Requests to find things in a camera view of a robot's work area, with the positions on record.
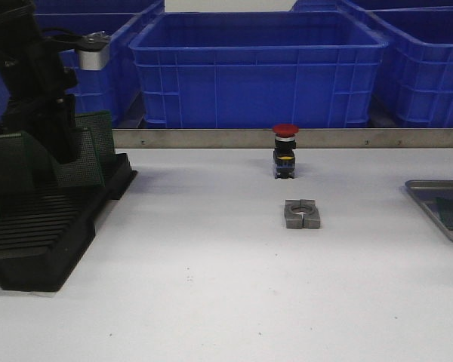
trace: metal bracket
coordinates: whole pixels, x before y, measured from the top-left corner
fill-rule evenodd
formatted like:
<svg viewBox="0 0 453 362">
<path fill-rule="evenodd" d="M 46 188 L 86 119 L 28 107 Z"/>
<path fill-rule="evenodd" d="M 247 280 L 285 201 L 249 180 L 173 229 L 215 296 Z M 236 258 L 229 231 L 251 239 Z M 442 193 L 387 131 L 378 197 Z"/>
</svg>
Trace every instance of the metal bracket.
<svg viewBox="0 0 453 362">
<path fill-rule="evenodd" d="M 285 200 L 287 229 L 320 229 L 320 214 L 314 200 Z"/>
</svg>

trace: metal strip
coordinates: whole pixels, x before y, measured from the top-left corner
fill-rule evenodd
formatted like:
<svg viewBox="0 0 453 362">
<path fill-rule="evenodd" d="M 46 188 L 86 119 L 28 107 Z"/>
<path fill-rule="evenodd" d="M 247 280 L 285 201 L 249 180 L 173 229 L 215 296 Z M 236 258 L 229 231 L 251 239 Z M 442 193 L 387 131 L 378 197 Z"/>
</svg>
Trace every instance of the metal strip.
<svg viewBox="0 0 453 362">
<path fill-rule="evenodd" d="M 271 149 L 271 130 L 114 130 L 118 149 Z M 303 129 L 298 149 L 453 148 L 453 128 Z"/>
</svg>

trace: stainless steel tray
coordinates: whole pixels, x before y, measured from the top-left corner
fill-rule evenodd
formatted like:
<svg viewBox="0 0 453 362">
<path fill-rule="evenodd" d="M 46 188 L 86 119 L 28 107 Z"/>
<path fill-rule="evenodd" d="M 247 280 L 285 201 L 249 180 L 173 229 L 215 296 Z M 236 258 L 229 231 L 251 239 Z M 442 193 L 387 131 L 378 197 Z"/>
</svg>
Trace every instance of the stainless steel tray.
<svg viewBox="0 0 453 362">
<path fill-rule="evenodd" d="M 412 180 L 408 181 L 406 188 L 410 196 L 428 214 L 443 233 L 453 241 L 453 231 L 446 228 L 439 218 L 436 198 L 453 200 L 453 181 Z"/>
</svg>

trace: white work surface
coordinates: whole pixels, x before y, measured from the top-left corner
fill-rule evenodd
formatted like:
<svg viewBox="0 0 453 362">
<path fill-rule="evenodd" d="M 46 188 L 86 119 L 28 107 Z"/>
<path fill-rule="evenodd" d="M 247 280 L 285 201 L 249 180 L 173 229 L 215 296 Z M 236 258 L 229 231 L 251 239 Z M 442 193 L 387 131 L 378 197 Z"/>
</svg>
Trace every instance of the white work surface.
<svg viewBox="0 0 453 362">
<path fill-rule="evenodd" d="M 453 149 L 128 150 L 56 294 L 0 290 L 2 361 L 453 362 L 453 243 L 403 189 Z M 285 228 L 315 199 L 320 230 Z"/>
</svg>

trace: blue plastic crate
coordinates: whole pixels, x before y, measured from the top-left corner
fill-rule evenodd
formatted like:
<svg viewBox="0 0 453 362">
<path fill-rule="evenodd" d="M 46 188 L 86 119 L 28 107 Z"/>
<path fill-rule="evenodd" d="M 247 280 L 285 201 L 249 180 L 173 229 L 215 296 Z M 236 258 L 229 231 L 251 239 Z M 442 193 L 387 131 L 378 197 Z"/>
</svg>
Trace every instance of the blue plastic crate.
<svg viewBox="0 0 453 362">
<path fill-rule="evenodd" d="M 375 96 L 403 127 L 453 127 L 453 11 L 379 11 L 390 41 Z"/>
<path fill-rule="evenodd" d="M 291 11 L 336 11 L 337 0 L 297 0 Z"/>
<path fill-rule="evenodd" d="M 150 127 L 364 127 L 387 46 L 338 12 L 163 14 L 132 41 Z"/>
<path fill-rule="evenodd" d="M 75 94 L 77 113 L 111 111 L 116 126 L 140 93 L 140 83 L 129 42 L 158 14 L 164 11 L 163 1 L 156 2 L 139 15 L 133 14 L 38 14 L 41 28 L 62 27 L 78 34 L 106 31 L 112 35 L 110 61 L 100 71 L 79 68 L 74 51 L 61 53 L 64 65 L 73 68 L 79 84 L 68 92 Z M 0 79 L 0 116 L 6 108 L 8 92 Z"/>
<path fill-rule="evenodd" d="M 146 10 L 156 0 L 34 0 L 34 3 L 37 14 L 135 14 Z"/>
<path fill-rule="evenodd" d="M 369 22 L 368 11 L 453 9 L 453 0 L 339 0 L 338 6 L 356 19 Z"/>
</svg>

